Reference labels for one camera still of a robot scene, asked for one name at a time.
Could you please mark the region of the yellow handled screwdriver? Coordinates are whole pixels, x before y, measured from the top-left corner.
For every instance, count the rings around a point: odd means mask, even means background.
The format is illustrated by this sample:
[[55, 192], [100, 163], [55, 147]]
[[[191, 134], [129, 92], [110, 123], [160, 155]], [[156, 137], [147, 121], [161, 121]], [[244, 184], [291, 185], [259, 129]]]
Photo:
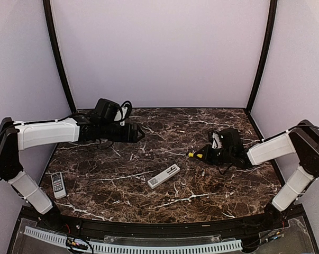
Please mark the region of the yellow handled screwdriver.
[[203, 154], [196, 153], [196, 152], [188, 152], [187, 156], [190, 157], [190, 158], [200, 158], [200, 159], [202, 159]]

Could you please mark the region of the white remote control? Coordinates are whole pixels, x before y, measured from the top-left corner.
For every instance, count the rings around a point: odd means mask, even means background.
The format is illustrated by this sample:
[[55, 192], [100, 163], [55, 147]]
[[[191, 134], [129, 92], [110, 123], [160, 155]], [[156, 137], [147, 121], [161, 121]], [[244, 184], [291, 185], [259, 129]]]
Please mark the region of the white remote control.
[[161, 173], [157, 174], [153, 178], [148, 180], [148, 185], [151, 189], [154, 189], [162, 183], [169, 180], [171, 177], [180, 172], [180, 167], [177, 164], [173, 164]]

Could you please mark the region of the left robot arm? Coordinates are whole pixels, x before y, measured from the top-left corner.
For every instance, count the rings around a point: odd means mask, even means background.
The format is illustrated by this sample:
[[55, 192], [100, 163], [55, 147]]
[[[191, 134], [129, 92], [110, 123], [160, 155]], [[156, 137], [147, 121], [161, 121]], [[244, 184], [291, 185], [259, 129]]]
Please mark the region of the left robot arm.
[[0, 181], [14, 190], [44, 215], [44, 222], [52, 230], [64, 226], [64, 218], [56, 211], [49, 196], [24, 171], [19, 152], [28, 148], [54, 143], [95, 142], [137, 143], [145, 137], [138, 124], [126, 123], [132, 112], [132, 103], [99, 99], [95, 108], [86, 114], [74, 113], [62, 119], [22, 122], [11, 117], [0, 124]]

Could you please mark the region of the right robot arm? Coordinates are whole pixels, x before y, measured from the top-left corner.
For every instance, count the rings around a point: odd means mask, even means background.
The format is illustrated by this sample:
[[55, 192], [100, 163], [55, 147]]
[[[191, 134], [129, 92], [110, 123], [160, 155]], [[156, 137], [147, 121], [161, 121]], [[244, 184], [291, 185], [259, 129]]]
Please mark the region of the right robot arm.
[[207, 145], [187, 156], [208, 165], [231, 165], [241, 169], [251, 169], [291, 155], [297, 157], [297, 168], [270, 201], [273, 209], [260, 217], [260, 225], [266, 230], [279, 223], [279, 212], [288, 209], [319, 178], [319, 126], [308, 120], [248, 148], [235, 128], [211, 131], [208, 138]]

